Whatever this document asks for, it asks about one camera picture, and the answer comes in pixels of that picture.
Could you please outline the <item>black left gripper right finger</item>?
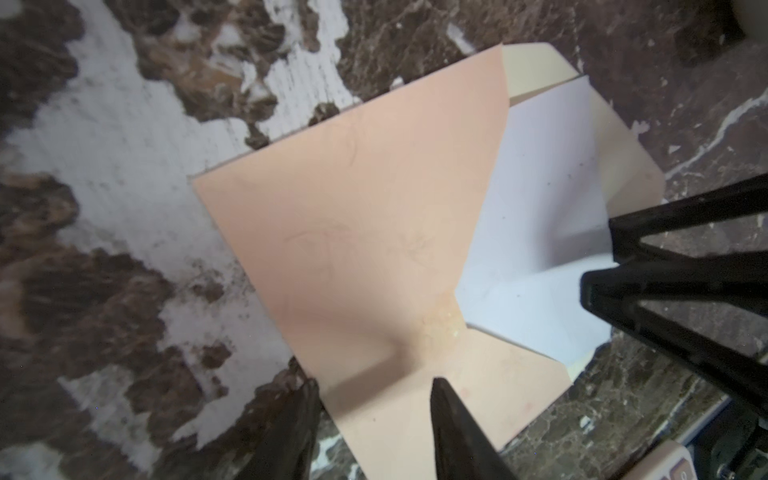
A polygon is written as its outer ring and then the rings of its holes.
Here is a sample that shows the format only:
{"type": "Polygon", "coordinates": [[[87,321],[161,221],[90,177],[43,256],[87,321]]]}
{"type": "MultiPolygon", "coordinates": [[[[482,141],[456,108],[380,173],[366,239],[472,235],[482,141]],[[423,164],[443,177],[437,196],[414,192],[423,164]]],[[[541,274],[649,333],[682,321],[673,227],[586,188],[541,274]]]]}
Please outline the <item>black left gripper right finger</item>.
{"type": "Polygon", "coordinates": [[[433,379],[430,414],[439,480],[516,478],[444,377],[433,379]]]}

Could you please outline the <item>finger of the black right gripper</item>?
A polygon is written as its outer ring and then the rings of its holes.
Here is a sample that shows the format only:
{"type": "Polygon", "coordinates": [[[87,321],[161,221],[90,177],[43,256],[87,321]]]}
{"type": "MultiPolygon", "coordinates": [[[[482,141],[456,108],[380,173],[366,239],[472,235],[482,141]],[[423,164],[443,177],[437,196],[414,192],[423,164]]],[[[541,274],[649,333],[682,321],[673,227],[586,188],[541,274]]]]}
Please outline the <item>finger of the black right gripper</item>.
{"type": "Polygon", "coordinates": [[[640,261],[589,271],[585,310],[767,416],[767,255],[640,261]]]}
{"type": "Polygon", "coordinates": [[[682,260],[683,254],[647,245],[642,239],[766,211],[767,176],[762,174],[700,195],[624,214],[609,220],[613,259],[619,264],[682,260]]]}

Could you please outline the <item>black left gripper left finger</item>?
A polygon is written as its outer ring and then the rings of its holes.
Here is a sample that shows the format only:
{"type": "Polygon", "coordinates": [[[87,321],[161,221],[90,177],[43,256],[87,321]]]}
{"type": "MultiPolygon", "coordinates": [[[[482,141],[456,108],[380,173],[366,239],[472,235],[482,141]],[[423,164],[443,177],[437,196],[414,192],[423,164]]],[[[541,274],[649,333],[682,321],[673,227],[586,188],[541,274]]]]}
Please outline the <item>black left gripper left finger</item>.
{"type": "Polygon", "coordinates": [[[309,479],[322,404],[315,379],[291,393],[235,479],[309,479]]]}

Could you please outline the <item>white letter paper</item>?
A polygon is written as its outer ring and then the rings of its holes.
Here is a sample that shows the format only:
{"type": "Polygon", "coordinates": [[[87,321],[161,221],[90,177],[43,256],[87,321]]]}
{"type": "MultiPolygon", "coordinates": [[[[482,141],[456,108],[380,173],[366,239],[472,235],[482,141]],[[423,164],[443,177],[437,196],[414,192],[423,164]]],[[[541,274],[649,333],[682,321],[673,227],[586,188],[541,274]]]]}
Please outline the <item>white letter paper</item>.
{"type": "Polygon", "coordinates": [[[580,279],[613,266],[587,77],[509,108],[456,297],[467,324],[566,366],[610,338],[580,279]]]}

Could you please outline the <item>peach pink envelope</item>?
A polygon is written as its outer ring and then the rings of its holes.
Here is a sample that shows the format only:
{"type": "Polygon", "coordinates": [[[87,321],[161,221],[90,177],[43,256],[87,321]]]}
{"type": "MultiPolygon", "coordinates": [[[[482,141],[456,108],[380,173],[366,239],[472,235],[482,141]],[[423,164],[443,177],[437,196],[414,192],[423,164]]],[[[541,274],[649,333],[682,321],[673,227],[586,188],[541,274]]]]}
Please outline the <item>peach pink envelope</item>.
{"type": "MultiPolygon", "coordinates": [[[[435,377],[501,448],[599,347],[566,366],[456,297],[509,108],[580,76],[549,44],[496,46],[195,180],[368,478],[435,477],[435,377]]],[[[662,172],[591,88],[608,221],[658,205],[662,172]]]]}

